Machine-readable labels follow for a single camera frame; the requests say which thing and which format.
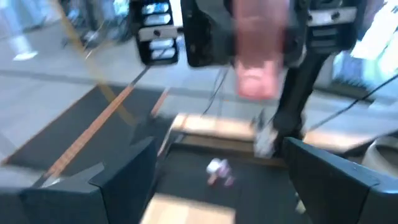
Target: gray floor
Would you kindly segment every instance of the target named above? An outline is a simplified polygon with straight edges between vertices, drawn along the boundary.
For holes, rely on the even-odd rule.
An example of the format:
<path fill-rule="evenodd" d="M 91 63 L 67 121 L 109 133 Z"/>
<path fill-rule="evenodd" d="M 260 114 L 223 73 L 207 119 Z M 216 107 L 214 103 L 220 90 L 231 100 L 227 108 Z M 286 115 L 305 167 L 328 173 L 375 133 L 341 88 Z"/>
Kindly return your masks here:
<path fill-rule="evenodd" d="M 27 37 L 39 54 L 23 62 L 12 61 L 15 55 L 8 40 L 0 40 L 0 159 L 22 146 L 95 84 L 95 77 L 90 75 L 82 56 L 71 45 L 61 48 L 64 34 L 60 26 L 33 32 Z M 90 58 L 95 61 L 96 72 L 100 71 L 97 75 L 110 83 L 129 83 L 144 68 L 134 41 L 106 45 Z M 325 66 L 320 75 L 322 79 L 328 79 L 330 66 L 330 62 Z M 192 69 L 187 65 L 185 52 L 181 52 L 178 64 L 150 69 L 138 85 L 172 88 L 176 92 L 166 99 L 162 113 L 202 113 L 218 69 Z M 225 99 L 222 107 L 219 109 L 220 101 L 216 100 L 209 114 L 251 119 L 265 107 L 272 116 L 277 100 L 243 100 L 236 94 L 235 86 L 235 76 L 230 71 L 221 92 Z M 314 93 L 306 108 L 306 127 L 350 103 L 351 100 Z M 358 105 L 321 129 L 372 137 L 398 127 L 395 109 Z"/>

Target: wooden platform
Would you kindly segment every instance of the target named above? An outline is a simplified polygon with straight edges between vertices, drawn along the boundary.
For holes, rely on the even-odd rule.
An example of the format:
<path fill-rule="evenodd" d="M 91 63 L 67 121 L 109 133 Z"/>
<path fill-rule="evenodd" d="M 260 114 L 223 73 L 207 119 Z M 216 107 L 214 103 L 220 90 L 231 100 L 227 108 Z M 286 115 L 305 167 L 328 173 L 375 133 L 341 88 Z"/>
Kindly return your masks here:
<path fill-rule="evenodd" d="M 227 147 L 235 147 L 239 148 L 239 150 L 252 150 L 252 144 L 249 144 L 249 142 L 253 141 L 255 135 L 249 121 L 197 114 L 179 114 L 174 119 L 171 130 L 191 134 L 189 141 L 196 142 L 196 144 L 222 147 L 221 142 L 228 141 L 229 143 L 226 144 L 229 144 L 229 146 Z M 371 138 L 372 136 L 367 135 L 314 131 L 307 133 L 303 141 L 320 148 L 345 152 L 349 148 Z M 231 141 L 239 141 L 241 145 L 231 144 Z"/>
<path fill-rule="evenodd" d="M 141 224 L 233 224 L 235 211 L 207 203 L 157 194 Z"/>

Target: black wire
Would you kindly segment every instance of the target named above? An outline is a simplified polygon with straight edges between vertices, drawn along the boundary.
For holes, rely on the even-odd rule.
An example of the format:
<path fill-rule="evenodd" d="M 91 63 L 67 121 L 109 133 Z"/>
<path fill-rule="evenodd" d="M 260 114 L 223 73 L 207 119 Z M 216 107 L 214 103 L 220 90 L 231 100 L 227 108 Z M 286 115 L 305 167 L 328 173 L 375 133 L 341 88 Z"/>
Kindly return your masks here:
<path fill-rule="evenodd" d="M 224 102 L 224 84 L 221 83 L 221 95 L 220 95 L 220 102 L 218 103 L 218 112 L 217 117 L 221 117 L 223 113 L 223 102 Z"/>
<path fill-rule="evenodd" d="M 166 53 L 166 50 L 167 50 L 167 49 L 164 49 L 164 50 L 162 51 L 162 53 L 160 53 L 154 60 L 157 60 L 157 59 L 161 58 L 161 57 L 163 56 L 163 54 Z M 137 76 L 135 79 L 133 79 L 133 81 L 131 81 L 130 85 L 135 85 L 135 84 L 137 84 L 137 82 L 138 82 L 141 78 L 143 78 L 143 76 L 149 71 L 150 68 L 152 68 L 153 65 L 154 65 L 153 63 L 150 63 L 150 64 L 148 64 L 147 66 L 145 66 L 145 68 L 138 74 L 138 76 Z"/>
<path fill-rule="evenodd" d="M 351 109 L 354 105 L 356 105 L 358 102 L 365 100 L 366 98 L 368 98 L 369 96 L 371 96 L 373 93 L 377 92 L 378 90 L 380 90 L 382 87 L 384 87 L 385 85 L 387 85 L 388 83 L 392 82 L 393 80 L 395 80 L 398 77 L 398 74 L 395 74 L 392 78 L 388 79 L 387 81 L 385 81 L 384 83 L 382 83 L 381 85 L 379 85 L 378 87 L 376 87 L 374 90 L 370 91 L 368 94 L 364 95 L 363 97 L 361 97 L 360 99 L 354 100 L 352 102 L 352 104 L 348 105 L 346 108 L 343 108 L 342 110 L 337 111 L 336 113 L 330 115 L 329 117 L 321 120 L 320 122 L 318 122 L 317 124 L 313 125 L 308 131 L 313 131 L 315 129 L 318 129 L 320 126 L 324 125 L 325 123 L 331 121 L 332 119 L 336 118 L 337 116 L 345 113 L 346 111 L 348 111 L 349 109 Z"/>
<path fill-rule="evenodd" d="M 216 90 L 213 92 L 213 94 L 210 96 L 210 98 L 209 98 L 209 104 L 207 105 L 207 107 L 206 107 L 206 109 L 204 110 L 204 112 L 202 113 L 202 115 L 207 114 L 207 112 L 209 111 L 209 109 L 211 108 L 211 106 L 212 106 L 212 104 L 213 104 L 213 102 L 214 102 L 214 99 L 216 98 L 216 95 L 217 95 L 218 91 L 219 91 L 220 88 L 223 86 L 223 83 L 224 83 L 224 81 L 225 81 L 226 75 L 227 75 L 227 73 L 228 73 L 228 71 L 229 71 L 229 67 L 228 67 L 228 68 L 221 68 L 221 69 L 220 69 L 220 71 L 218 72 L 217 78 L 216 78 L 216 80 L 215 80 L 214 88 L 215 88 L 216 85 L 217 85 L 217 81 L 220 79 L 221 72 L 223 71 L 223 69 L 224 69 L 223 78 L 221 79 L 221 82 L 220 82 L 220 84 L 218 85 L 217 89 L 216 89 Z"/>

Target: black pole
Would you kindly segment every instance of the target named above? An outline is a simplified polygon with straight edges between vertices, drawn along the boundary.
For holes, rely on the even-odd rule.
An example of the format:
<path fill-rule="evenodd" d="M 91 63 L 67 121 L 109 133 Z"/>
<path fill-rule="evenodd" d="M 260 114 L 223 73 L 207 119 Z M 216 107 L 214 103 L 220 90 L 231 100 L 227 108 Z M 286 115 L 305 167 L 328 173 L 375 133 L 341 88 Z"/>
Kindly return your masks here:
<path fill-rule="evenodd" d="M 302 112 L 313 91 L 319 71 L 329 55 L 307 52 L 299 67 L 287 71 L 282 96 L 273 120 L 274 129 L 278 133 L 274 141 L 276 157 L 281 156 L 280 149 L 284 137 L 303 138 Z"/>

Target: pink object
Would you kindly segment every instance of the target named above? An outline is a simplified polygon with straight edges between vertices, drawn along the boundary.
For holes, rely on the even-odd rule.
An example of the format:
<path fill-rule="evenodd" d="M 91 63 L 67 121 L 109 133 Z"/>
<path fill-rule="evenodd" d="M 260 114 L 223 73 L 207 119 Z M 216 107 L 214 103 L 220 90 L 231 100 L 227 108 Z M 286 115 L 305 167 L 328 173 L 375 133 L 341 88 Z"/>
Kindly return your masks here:
<path fill-rule="evenodd" d="M 232 176 L 232 169 L 226 159 L 213 159 L 206 168 L 210 174 L 208 184 L 213 185 L 217 179 L 224 179 L 224 186 L 229 187 L 233 184 L 235 178 Z"/>
<path fill-rule="evenodd" d="M 234 0 L 239 95 L 277 96 L 288 7 L 288 0 Z"/>

